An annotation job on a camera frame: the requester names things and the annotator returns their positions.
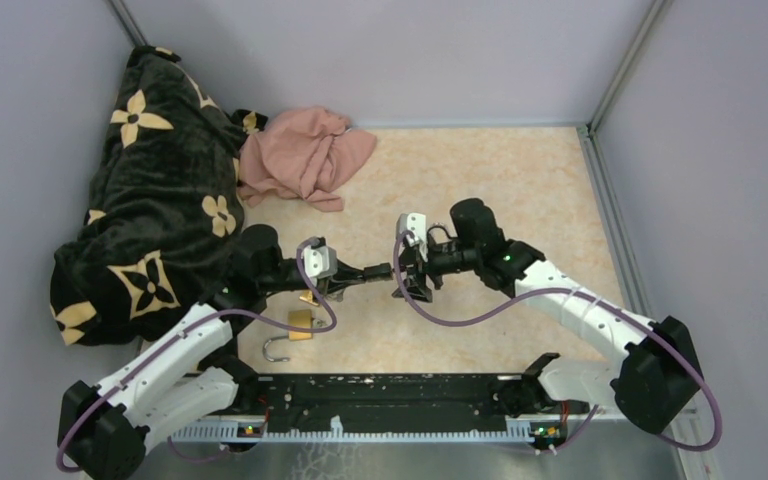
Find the metal frame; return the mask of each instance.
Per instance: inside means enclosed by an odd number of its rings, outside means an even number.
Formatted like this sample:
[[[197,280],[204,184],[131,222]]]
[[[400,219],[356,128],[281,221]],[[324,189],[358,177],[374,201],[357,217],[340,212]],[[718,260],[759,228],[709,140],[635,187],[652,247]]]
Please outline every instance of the metal frame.
[[[125,4],[124,0],[104,1],[108,4],[108,6],[110,6],[110,9],[113,11],[113,15],[116,16],[117,20],[119,20],[119,23],[122,25],[122,30],[125,31],[126,35],[128,35],[131,43],[133,43],[135,47],[140,45],[148,45],[148,42],[146,42],[145,39],[145,35],[143,35],[142,30],[140,30],[140,26],[137,24],[136,20],[134,20],[134,16],[131,15],[131,11],[128,9],[128,6]]]
[[[646,12],[646,16],[643,18],[643,22],[637,29],[637,33],[634,35],[631,45],[625,55],[623,55],[622,62],[617,68],[617,72],[614,74],[614,78],[611,80],[608,89],[602,95],[602,99],[599,101],[599,105],[596,107],[596,111],[593,113],[593,118],[588,124],[588,130],[593,135],[599,131],[599,128],[604,123],[608,114],[620,97],[622,90],[628,83],[631,74],[634,72],[634,67],[643,57],[646,47],[649,46],[649,40],[652,38],[652,33],[655,28],[663,20],[664,15],[672,5],[672,0],[655,0],[652,5],[649,6],[649,11]]]

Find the pink towel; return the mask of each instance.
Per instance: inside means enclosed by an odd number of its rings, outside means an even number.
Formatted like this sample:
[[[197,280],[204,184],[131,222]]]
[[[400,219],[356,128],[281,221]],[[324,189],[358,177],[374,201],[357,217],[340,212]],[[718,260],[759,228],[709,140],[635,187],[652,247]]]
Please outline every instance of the pink towel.
[[[369,132],[348,128],[347,117],[322,107],[278,115],[243,145],[240,197],[255,206],[275,192],[323,212],[343,210],[343,199],[332,192],[360,170],[377,141]]]

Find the flower pattern blanket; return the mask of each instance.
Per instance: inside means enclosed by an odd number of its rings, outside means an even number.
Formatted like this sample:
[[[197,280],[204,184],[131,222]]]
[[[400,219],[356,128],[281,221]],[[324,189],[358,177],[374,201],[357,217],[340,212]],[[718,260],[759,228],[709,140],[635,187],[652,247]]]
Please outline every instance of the flower pattern blanket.
[[[179,60],[150,46],[128,59],[83,227],[54,254],[67,345],[156,340],[221,287],[243,227],[240,147],[266,117],[227,115]]]

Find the black joint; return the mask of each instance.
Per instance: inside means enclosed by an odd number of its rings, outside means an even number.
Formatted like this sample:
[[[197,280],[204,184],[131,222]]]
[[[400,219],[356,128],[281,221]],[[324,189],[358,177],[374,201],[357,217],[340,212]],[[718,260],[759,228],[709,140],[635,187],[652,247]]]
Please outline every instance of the black joint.
[[[63,394],[57,444],[78,418],[97,400],[98,392],[77,382]],[[147,427],[134,427],[123,415],[125,408],[101,405],[78,429],[66,448],[66,455],[94,480],[122,480],[130,477],[145,458]]]
[[[690,332],[682,322],[667,317],[652,327],[701,375]],[[661,433],[699,391],[699,385],[649,337],[639,345],[626,345],[626,350],[629,355],[623,361],[620,375],[611,381],[617,406],[643,431]]]
[[[557,353],[544,353],[525,369],[520,381],[506,382],[499,388],[496,394],[506,415],[515,417],[523,413],[544,412],[557,404],[549,398],[538,378],[546,365],[558,357]]]
[[[489,255],[505,243],[502,229],[496,225],[496,216],[478,198],[461,200],[449,210],[458,239],[465,245],[474,245],[481,254]]]
[[[544,353],[543,355],[540,355],[540,358],[532,362],[531,365],[525,369],[523,375],[537,378],[541,373],[543,373],[543,370],[552,362],[552,360],[558,358],[561,358],[560,353]]]
[[[234,271],[248,278],[257,278],[281,263],[278,232],[269,225],[252,225],[240,232],[232,257]]]
[[[393,267],[389,263],[382,263],[363,269],[363,279],[367,282],[379,282],[393,279]]]

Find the gray wall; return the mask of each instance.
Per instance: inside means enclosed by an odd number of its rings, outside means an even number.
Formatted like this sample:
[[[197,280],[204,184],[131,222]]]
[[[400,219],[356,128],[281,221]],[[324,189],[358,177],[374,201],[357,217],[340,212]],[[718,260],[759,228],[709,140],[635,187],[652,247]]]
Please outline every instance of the gray wall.
[[[725,413],[725,478],[768,477],[768,2],[676,2],[598,136],[644,284]]]
[[[129,49],[104,2],[0,0],[0,479],[59,478],[63,391],[134,351],[67,349],[48,308]]]
[[[226,110],[364,126],[590,119],[650,0],[127,0]]]

